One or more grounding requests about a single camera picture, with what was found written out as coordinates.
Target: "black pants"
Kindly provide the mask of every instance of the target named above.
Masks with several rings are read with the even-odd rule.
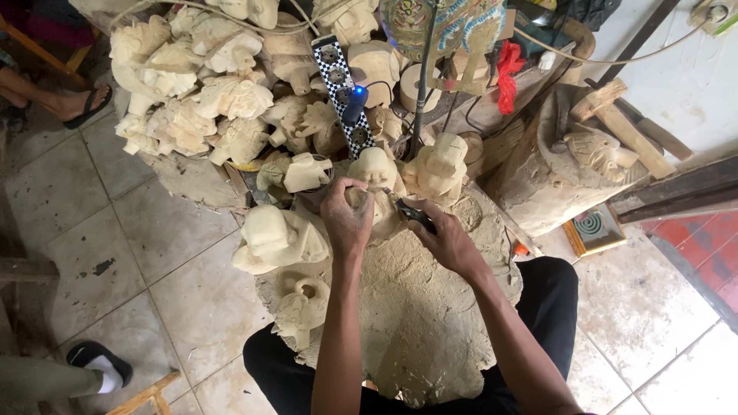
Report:
[[[574,268],[559,258],[536,258],[518,263],[523,293],[518,315],[531,330],[564,379],[569,375],[576,331],[579,279]],[[272,324],[254,333],[244,345],[244,365],[280,415],[310,414],[315,370],[294,361],[297,355]],[[474,399],[456,399],[413,410],[362,388],[361,414],[517,414],[517,404],[497,366],[482,370],[484,389]]]

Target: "white sock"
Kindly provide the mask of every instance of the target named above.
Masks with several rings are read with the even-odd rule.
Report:
[[[105,356],[98,356],[85,366],[85,369],[97,369],[103,373],[103,385],[98,391],[99,394],[109,394],[123,386],[123,378],[120,376],[113,363],[110,363]]]

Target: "person's left hand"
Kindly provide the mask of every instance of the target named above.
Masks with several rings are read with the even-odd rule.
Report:
[[[359,188],[361,205],[353,209],[344,196],[346,188]],[[374,217],[374,195],[367,184],[348,177],[334,180],[328,195],[320,204],[320,217],[325,222],[334,256],[340,261],[360,258],[369,242]]]

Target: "hand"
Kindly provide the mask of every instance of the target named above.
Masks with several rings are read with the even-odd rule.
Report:
[[[346,188],[361,189],[361,205],[353,209],[346,202]],[[366,191],[367,184],[348,177],[335,179],[328,189],[328,195],[320,204],[320,217],[325,222],[328,239],[333,247],[334,257],[340,261],[361,258],[369,242],[374,217],[374,195]]]
[[[459,218],[443,212],[430,200],[403,201],[412,208],[424,211],[435,224],[438,236],[428,232],[417,221],[409,221],[407,227],[418,236],[439,264],[461,275],[472,286],[492,274],[482,254],[461,227]]]

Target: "white wall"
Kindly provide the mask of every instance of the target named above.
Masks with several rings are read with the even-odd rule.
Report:
[[[595,33],[592,59],[614,61],[660,3],[624,0]],[[687,21],[697,3],[682,0],[635,56],[658,50],[692,30]],[[582,79],[599,80],[607,68],[585,65]],[[673,50],[628,64],[619,76],[629,88],[624,98],[697,154],[680,168],[738,151],[738,27],[719,38],[700,31]],[[676,158],[669,159],[679,164]]]

